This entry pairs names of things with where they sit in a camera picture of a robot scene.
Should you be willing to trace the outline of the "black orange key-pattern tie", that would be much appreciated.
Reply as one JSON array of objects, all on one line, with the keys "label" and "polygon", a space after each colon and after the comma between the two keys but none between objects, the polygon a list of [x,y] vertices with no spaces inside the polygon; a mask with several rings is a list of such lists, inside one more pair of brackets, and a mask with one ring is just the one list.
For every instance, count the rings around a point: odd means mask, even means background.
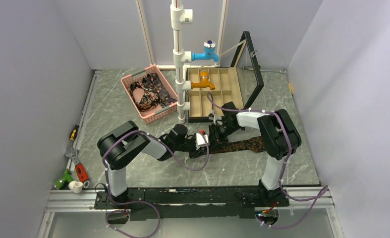
[{"label": "black orange key-pattern tie", "polygon": [[265,144],[262,138],[257,136],[250,139],[221,144],[210,150],[210,154],[230,153],[245,150],[250,150],[254,153],[262,153],[265,152]]}]

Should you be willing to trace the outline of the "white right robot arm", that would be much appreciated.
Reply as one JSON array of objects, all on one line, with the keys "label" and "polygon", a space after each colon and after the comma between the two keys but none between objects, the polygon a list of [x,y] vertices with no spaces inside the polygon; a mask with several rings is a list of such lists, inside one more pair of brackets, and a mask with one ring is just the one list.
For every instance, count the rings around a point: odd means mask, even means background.
[{"label": "white right robot arm", "polygon": [[263,189],[258,191],[258,200],[264,206],[271,205],[277,199],[275,190],[280,189],[286,159],[294,154],[302,143],[295,124],[286,109],[274,112],[238,109],[232,101],[220,108],[223,109],[221,122],[209,125],[209,151],[228,145],[227,137],[244,127],[259,130],[269,158],[260,179]]}]

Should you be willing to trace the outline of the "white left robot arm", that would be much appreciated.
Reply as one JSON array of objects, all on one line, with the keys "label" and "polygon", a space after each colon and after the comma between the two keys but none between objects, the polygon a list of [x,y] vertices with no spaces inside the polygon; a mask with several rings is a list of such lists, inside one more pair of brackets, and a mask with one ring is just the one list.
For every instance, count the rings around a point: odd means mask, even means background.
[{"label": "white left robot arm", "polygon": [[212,151],[209,137],[202,130],[188,135],[186,126],[176,124],[169,133],[154,137],[140,130],[131,120],[102,136],[97,147],[106,171],[106,190],[109,193],[107,201],[114,208],[121,208],[126,204],[126,167],[139,154],[165,161],[176,151],[187,152],[190,157],[198,157]]}]

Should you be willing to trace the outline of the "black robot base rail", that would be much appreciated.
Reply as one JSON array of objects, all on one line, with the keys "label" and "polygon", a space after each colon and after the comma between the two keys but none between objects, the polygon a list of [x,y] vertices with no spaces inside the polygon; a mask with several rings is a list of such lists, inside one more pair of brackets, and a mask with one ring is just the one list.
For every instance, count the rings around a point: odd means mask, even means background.
[{"label": "black robot base rail", "polygon": [[239,217],[254,218],[261,209],[276,211],[289,206],[277,190],[268,192],[259,185],[203,187],[130,187],[124,195],[109,199],[96,193],[97,210],[127,209],[131,221],[166,218]]}]

